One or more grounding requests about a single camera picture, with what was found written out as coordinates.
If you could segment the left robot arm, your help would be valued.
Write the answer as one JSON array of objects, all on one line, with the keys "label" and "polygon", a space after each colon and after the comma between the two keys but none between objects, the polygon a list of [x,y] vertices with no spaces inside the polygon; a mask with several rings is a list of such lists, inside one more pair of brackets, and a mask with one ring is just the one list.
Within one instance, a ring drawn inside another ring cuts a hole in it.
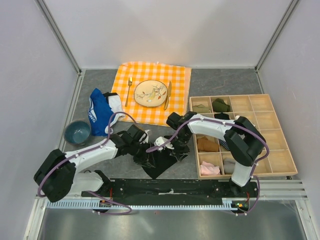
[{"label": "left robot arm", "polygon": [[47,197],[52,203],[86,190],[104,197],[110,191],[109,179],[100,170],[89,173],[83,170],[124,155],[131,155],[135,160],[147,160],[148,141],[149,131],[133,124],[128,130],[111,134],[79,150],[52,150],[33,177],[38,184],[38,196]]}]

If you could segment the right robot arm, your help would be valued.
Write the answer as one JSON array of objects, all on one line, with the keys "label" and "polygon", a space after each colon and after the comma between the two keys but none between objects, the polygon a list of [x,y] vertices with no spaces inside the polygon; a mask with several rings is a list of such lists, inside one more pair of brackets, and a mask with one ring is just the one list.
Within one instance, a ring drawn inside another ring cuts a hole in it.
[{"label": "right robot arm", "polygon": [[247,191],[247,183],[252,178],[257,162],[267,157],[270,149],[266,139],[256,127],[243,116],[237,119],[217,119],[193,111],[184,116],[173,112],[166,124],[175,130],[169,138],[176,152],[186,152],[185,146],[191,136],[206,135],[226,142],[235,160],[229,191],[235,197]]}]

